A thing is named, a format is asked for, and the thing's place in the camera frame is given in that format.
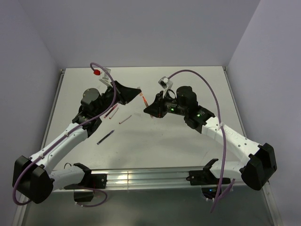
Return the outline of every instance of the gray wall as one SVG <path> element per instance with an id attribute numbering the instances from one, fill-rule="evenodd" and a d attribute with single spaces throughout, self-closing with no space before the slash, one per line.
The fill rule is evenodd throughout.
<path id="1" fill-rule="evenodd" d="M 11 225 L 14 162 L 40 149 L 58 68 L 17 0 L 0 4 L 0 225 Z"/>
<path id="2" fill-rule="evenodd" d="M 20 0 L 61 67 L 227 65 L 260 0 Z"/>
<path id="3" fill-rule="evenodd" d="M 275 148 L 271 183 L 286 226 L 301 222 L 300 10 L 300 0 L 261 0 L 228 67 L 247 135 Z"/>

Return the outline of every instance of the tabletop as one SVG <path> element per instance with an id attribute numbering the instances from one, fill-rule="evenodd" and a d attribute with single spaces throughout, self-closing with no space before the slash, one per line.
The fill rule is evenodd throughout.
<path id="1" fill-rule="evenodd" d="M 140 87 L 151 104 L 162 88 L 158 80 L 172 73 L 191 69 L 201 74 L 212 86 L 220 104 L 222 121 L 243 134 L 234 101 L 221 66 L 206 67 L 118 67 L 110 68 L 114 80 L 120 84 Z M 192 73 L 180 73 L 172 78 L 172 89 L 191 86 L 197 94 L 198 104 L 217 114 L 214 98 L 206 84 Z M 90 68 L 65 70 L 56 100 L 46 145 L 59 136 L 78 113 L 83 92 L 96 88 L 105 92 L 106 86 L 98 80 Z M 222 145 L 190 129 L 183 116 L 167 114 L 163 119 L 151 118 L 143 113 L 141 96 L 127 105 L 119 105 L 112 119 L 103 118 L 97 131 L 71 150 L 56 166 L 80 162 L 91 169 L 134 169 L 158 167 L 204 166 L 213 158 L 222 157 Z M 128 116 L 122 124 L 120 121 Z M 100 145 L 96 143 L 111 130 L 115 132 Z M 227 152 L 226 160 L 238 158 Z"/>

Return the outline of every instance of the black pen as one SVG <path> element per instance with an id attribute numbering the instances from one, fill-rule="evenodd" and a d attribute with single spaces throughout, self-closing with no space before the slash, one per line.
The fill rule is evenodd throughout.
<path id="1" fill-rule="evenodd" d="M 110 133 L 105 135 L 100 141 L 97 142 L 97 145 L 99 145 L 101 142 L 103 142 L 106 138 L 108 138 L 109 135 L 111 135 L 115 130 L 112 130 Z"/>

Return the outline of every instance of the table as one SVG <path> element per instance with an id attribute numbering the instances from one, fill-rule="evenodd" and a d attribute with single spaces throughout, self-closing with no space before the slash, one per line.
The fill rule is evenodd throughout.
<path id="1" fill-rule="evenodd" d="M 161 90 L 158 80 L 181 69 L 191 69 L 203 75 L 220 103 L 222 121 L 243 134 L 239 114 L 232 97 L 227 77 L 221 66 L 215 67 L 135 67 L 111 68 L 113 78 L 124 86 L 141 87 L 149 104 Z M 173 90 L 179 86 L 192 86 L 198 103 L 216 114 L 212 94 L 197 76 L 182 73 L 175 76 Z M 54 108 L 44 137 L 50 143 L 69 125 L 80 106 L 83 92 L 106 87 L 93 75 L 90 68 L 68 68 L 62 73 Z M 74 148 L 56 166 L 62 169 L 66 162 L 81 162 L 91 169 L 104 169 L 128 173 L 129 169 L 147 173 L 147 169 L 174 167 L 201 167 L 212 158 L 222 157 L 222 146 L 190 129 L 181 116 L 168 114 L 163 119 L 152 119 L 143 113 L 140 96 L 126 106 L 119 106 L 113 119 L 104 119 L 98 130 Z M 118 122 L 127 116 L 125 123 Z M 103 143 L 96 143 L 109 131 L 115 132 Z M 238 159 L 231 152 L 228 161 Z M 35 225 L 273 225 L 277 210 L 273 198 L 263 191 L 247 186 L 235 186 L 235 192 L 219 203 L 214 214 L 209 214 L 211 203 L 204 202 L 200 187 L 180 186 L 174 189 L 158 186 L 150 189 L 109 189 L 105 205 L 83 208 L 73 205 L 73 192 L 53 192 L 37 205 L 19 207 L 18 222 L 23 226 Z"/>

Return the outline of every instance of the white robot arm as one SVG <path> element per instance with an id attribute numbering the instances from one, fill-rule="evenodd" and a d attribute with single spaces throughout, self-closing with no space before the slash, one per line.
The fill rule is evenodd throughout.
<path id="1" fill-rule="evenodd" d="M 140 89 L 125 87 L 114 81 L 117 93 L 114 99 L 114 88 L 107 82 L 105 84 L 108 88 L 103 94 L 94 88 L 84 92 L 79 113 L 53 142 L 29 158 L 21 156 L 16 160 L 13 175 L 14 191 L 18 190 L 33 202 L 41 203 L 58 188 L 72 184 L 88 186 L 91 170 L 80 163 L 75 163 L 68 169 L 57 171 L 53 169 L 76 145 L 97 130 L 102 123 L 99 118 L 101 113 L 116 103 L 125 105 L 141 93 Z"/>
<path id="2" fill-rule="evenodd" d="M 223 178 L 242 178 L 249 187 L 260 190 L 277 170 L 273 147 L 267 143 L 260 145 L 240 135 L 227 125 L 219 123 L 212 112 L 198 105 L 197 95 L 190 86 L 179 87 L 175 94 L 171 90 L 172 82 L 169 78 L 163 77 L 159 80 L 159 84 L 164 90 L 156 95 L 154 102 L 146 107 L 144 112 L 157 118 L 163 118 L 167 113 L 182 115 L 190 128 L 223 145 L 222 126 L 226 135 L 227 149 L 240 160 L 225 162 Z M 172 98 L 169 92 L 173 92 L 175 97 Z M 220 177 L 221 170 L 222 161 L 214 159 L 206 165 L 203 172 L 196 172 L 196 175 L 190 173 L 187 180 L 191 185 L 204 184 L 204 181 L 200 180 L 207 180 L 206 183 L 214 184 Z"/>

